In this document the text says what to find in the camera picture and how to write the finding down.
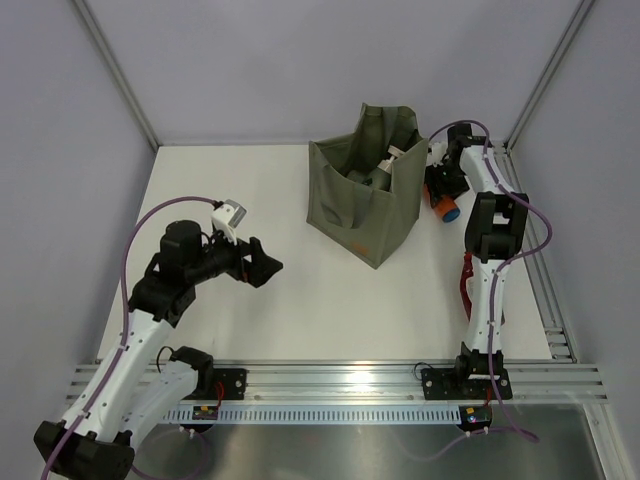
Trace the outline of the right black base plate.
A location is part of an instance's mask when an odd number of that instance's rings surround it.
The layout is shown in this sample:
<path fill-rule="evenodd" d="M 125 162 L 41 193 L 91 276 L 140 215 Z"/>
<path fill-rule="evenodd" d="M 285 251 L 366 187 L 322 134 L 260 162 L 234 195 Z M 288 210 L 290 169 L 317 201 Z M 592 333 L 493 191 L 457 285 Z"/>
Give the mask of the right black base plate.
<path fill-rule="evenodd" d="M 471 375 L 460 379 L 453 368 L 425 366 L 420 369 L 420 379 L 424 398 L 429 401 L 513 398 L 507 371 L 499 377 L 493 377 L 493 380 L 490 375 Z"/>

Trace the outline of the aluminium frame post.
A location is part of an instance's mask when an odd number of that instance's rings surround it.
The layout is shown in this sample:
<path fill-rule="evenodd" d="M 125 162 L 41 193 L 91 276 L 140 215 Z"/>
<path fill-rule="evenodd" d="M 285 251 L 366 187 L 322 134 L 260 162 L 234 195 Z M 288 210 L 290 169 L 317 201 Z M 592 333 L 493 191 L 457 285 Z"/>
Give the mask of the aluminium frame post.
<path fill-rule="evenodd" d="M 514 125 L 504 139 L 503 145 L 507 151 L 516 146 L 597 3 L 597 0 L 580 0 L 577 3 Z"/>
<path fill-rule="evenodd" d="M 68 5 L 86 32 L 94 52 L 102 63 L 141 136 L 151 150 L 156 153 L 161 146 L 161 141 L 127 79 L 90 2 L 86 0 L 69 0 Z"/>

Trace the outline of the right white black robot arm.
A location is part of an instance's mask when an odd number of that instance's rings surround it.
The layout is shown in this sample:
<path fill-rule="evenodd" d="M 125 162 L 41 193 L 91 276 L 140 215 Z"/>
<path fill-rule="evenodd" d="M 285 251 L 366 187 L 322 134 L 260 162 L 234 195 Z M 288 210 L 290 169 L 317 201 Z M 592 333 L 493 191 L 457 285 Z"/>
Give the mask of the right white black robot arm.
<path fill-rule="evenodd" d="M 523 246 L 529 198 L 499 172 L 489 135 L 474 134 L 474 124 L 461 120 L 444 126 L 446 151 L 425 170 L 425 197 L 445 223 L 459 217 L 458 197 L 468 191 L 475 194 L 464 231 L 459 282 L 469 325 L 453 366 L 422 369 L 428 400 L 512 396 L 501 345 L 503 300 L 510 264 Z"/>

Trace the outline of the aluminium mounting rail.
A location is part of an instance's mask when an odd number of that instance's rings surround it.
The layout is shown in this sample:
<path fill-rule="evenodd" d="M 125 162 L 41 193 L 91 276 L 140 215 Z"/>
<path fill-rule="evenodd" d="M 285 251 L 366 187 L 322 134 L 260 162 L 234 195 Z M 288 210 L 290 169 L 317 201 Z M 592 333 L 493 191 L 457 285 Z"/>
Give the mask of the aluminium mounting rail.
<path fill-rule="evenodd" d="M 246 371 L 246 404 L 417 404 L 424 400 L 418 375 L 449 362 L 223 361 L 214 367 Z M 606 403 L 606 387 L 593 364 L 507 361 L 512 404 Z"/>

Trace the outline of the green bottle beige cap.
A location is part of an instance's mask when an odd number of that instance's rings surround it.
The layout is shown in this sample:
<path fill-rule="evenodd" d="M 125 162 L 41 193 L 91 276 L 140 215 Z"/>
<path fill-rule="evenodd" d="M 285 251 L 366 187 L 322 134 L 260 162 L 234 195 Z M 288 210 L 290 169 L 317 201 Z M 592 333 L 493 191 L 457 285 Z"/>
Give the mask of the green bottle beige cap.
<path fill-rule="evenodd" d="M 372 189 L 388 191 L 391 185 L 393 164 L 404 154 L 405 151 L 390 145 L 387 150 L 387 157 L 381 160 L 376 168 L 369 173 L 363 184 Z"/>

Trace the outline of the right aluminium frame post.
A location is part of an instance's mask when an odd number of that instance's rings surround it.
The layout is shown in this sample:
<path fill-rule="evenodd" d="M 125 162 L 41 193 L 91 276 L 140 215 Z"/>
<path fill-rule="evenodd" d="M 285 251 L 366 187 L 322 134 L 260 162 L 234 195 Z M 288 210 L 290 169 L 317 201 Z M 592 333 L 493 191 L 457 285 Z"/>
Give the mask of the right aluminium frame post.
<path fill-rule="evenodd" d="M 580 0 L 577 3 L 514 125 L 504 139 L 503 145 L 507 151 L 516 146 L 597 3 L 597 0 Z"/>

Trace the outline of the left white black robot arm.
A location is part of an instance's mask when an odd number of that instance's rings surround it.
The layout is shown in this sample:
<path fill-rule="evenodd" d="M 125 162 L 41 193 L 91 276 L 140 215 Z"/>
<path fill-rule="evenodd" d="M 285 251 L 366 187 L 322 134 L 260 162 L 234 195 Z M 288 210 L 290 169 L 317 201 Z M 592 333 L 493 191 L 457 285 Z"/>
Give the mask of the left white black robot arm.
<path fill-rule="evenodd" d="M 259 288 L 283 267 L 255 237 L 231 239 L 217 228 L 208 240 L 194 221 L 169 224 L 143 277 L 125 295 L 123 327 L 110 352 L 63 418 L 36 430 L 42 476 L 123 479 L 170 408 L 185 398 L 221 395 L 212 356 L 186 346 L 174 350 L 142 394 L 135 389 L 151 356 L 195 301 L 197 285 L 228 275 Z"/>

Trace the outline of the orange bottle blue base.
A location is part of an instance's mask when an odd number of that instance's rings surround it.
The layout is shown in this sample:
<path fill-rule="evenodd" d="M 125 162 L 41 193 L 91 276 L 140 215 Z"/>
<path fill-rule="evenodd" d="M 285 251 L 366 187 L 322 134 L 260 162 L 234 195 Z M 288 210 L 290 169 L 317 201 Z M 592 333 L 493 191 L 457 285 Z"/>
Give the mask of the orange bottle blue base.
<path fill-rule="evenodd" d="M 424 185 L 423 190 L 431 210 L 442 222 L 450 223 L 459 217 L 460 209 L 449 195 L 432 190 L 427 184 Z"/>

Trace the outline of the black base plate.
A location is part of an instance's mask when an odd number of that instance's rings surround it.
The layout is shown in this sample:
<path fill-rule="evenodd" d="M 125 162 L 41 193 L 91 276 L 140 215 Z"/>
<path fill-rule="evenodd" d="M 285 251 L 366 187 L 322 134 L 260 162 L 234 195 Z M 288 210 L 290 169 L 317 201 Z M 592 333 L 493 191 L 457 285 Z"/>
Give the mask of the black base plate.
<path fill-rule="evenodd" d="M 198 375 L 192 400 L 240 401 L 245 398 L 247 370 L 243 368 L 212 368 Z"/>
<path fill-rule="evenodd" d="M 453 368 L 425 366 L 420 369 L 420 379 L 424 398 L 429 401 L 513 398 L 507 371 L 499 377 L 493 377 L 493 380 L 490 375 L 471 375 L 460 379 Z"/>

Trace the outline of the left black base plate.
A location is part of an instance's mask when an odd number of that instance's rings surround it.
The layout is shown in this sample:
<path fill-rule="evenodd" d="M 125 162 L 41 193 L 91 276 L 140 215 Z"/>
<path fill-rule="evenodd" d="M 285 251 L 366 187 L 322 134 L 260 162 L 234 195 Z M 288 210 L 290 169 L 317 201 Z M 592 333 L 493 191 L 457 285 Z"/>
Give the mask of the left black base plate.
<path fill-rule="evenodd" d="M 240 401 L 245 398 L 247 370 L 243 368 L 212 368 L 198 375 L 192 400 Z"/>

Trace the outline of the green pump bottle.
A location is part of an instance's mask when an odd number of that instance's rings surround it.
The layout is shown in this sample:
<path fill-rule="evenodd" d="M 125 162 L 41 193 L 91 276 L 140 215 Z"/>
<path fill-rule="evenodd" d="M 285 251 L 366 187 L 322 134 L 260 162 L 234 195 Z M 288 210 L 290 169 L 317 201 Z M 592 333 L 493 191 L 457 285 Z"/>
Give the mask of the green pump bottle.
<path fill-rule="evenodd" d="M 358 170 L 351 170 L 348 173 L 347 178 L 358 184 L 369 185 L 371 183 L 370 175 L 368 173 L 363 173 Z"/>

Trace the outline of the red bottle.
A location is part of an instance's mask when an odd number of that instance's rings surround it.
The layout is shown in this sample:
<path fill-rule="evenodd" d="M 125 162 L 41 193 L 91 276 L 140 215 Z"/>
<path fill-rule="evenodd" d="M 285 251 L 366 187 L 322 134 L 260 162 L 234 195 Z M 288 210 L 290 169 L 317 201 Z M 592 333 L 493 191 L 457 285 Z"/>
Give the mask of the red bottle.
<path fill-rule="evenodd" d="M 463 308 L 467 317 L 467 320 L 471 319 L 472 311 L 472 282 L 474 277 L 472 254 L 466 252 L 463 257 L 463 265 L 461 270 L 461 276 L 459 280 L 459 291 L 463 304 Z"/>

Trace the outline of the green canvas bag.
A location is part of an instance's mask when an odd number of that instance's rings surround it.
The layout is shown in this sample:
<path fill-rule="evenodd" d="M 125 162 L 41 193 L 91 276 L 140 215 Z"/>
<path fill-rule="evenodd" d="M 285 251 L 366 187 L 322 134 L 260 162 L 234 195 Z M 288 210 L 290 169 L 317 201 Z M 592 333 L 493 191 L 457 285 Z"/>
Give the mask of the green canvas bag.
<path fill-rule="evenodd" d="M 388 191 L 347 178 L 370 173 L 393 145 L 405 154 Z M 364 104 L 353 132 L 308 145 L 307 223 L 376 269 L 405 241 L 419 218 L 429 140 L 407 106 Z"/>

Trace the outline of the left aluminium frame post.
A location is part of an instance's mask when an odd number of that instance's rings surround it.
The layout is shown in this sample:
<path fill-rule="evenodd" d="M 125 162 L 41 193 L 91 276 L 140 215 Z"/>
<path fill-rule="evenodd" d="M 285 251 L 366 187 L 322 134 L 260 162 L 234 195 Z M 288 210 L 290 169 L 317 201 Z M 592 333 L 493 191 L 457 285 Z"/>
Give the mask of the left aluminium frame post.
<path fill-rule="evenodd" d="M 90 2 L 86 0 L 69 0 L 68 5 L 86 32 L 94 52 L 102 63 L 141 136 L 151 150 L 156 153 L 161 146 L 161 141 L 127 79 Z"/>

